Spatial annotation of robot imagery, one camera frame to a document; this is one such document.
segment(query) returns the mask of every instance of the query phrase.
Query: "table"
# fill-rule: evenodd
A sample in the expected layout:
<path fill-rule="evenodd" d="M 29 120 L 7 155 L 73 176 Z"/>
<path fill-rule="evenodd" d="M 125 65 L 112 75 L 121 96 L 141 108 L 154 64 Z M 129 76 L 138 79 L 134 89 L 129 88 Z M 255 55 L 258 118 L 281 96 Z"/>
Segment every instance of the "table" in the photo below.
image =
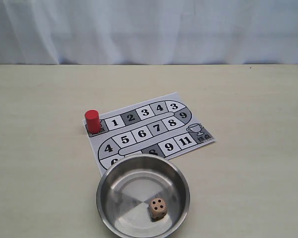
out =
<path fill-rule="evenodd" d="M 217 142 L 171 237 L 298 238 L 298 65 L 0 65 L 0 238 L 114 237 L 81 120 L 176 91 Z"/>

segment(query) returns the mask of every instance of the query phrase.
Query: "white curtain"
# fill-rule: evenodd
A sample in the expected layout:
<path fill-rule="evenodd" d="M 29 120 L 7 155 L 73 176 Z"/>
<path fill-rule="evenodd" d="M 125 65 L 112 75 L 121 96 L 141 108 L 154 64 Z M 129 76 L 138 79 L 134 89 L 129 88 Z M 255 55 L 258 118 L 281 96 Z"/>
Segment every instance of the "white curtain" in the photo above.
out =
<path fill-rule="evenodd" d="M 298 63 L 298 0 L 0 0 L 0 63 Z"/>

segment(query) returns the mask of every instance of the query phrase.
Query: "red game piece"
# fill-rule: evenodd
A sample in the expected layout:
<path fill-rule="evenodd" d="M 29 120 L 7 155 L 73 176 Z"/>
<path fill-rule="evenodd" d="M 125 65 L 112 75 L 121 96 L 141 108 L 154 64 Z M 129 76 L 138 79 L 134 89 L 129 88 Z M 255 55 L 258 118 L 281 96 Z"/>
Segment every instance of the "red game piece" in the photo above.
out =
<path fill-rule="evenodd" d="M 99 114 L 96 110 L 89 110 L 85 113 L 85 119 L 87 124 L 87 130 L 92 133 L 96 134 L 100 131 L 100 120 Z"/>

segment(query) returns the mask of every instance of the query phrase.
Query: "stainless steel bowl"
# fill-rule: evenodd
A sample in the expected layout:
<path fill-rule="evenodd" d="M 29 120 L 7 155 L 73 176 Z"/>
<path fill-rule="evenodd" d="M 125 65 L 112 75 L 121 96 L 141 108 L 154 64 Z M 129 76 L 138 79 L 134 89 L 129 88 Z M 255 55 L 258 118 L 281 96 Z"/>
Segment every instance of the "stainless steel bowl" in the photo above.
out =
<path fill-rule="evenodd" d="M 149 202 L 165 200 L 168 212 L 152 220 Z M 140 154 L 119 160 L 101 178 L 97 209 L 104 224 L 122 238 L 163 238 L 184 221 L 190 205 L 188 183 L 180 170 L 159 156 Z"/>

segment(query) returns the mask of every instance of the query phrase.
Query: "game board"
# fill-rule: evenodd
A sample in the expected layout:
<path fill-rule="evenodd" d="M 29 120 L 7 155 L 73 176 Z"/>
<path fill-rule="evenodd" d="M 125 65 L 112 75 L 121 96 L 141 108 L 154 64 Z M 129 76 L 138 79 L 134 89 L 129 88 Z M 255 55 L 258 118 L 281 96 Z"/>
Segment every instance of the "game board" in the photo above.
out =
<path fill-rule="evenodd" d="M 177 93 L 99 115 L 101 131 L 89 142 L 100 173 L 132 154 L 177 157 L 215 141 Z"/>

